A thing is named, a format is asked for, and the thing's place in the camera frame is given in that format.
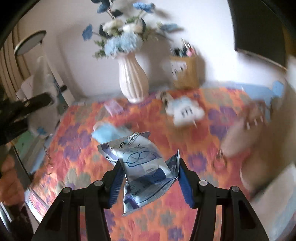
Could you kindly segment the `person's left hand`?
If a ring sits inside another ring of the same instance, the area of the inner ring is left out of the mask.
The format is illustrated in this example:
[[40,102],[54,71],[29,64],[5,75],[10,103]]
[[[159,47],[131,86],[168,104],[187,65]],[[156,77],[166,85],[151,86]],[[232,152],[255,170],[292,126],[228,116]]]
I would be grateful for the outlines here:
[[8,155],[1,166],[1,202],[7,206],[22,206],[25,199],[24,188],[18,178],[15,161]]

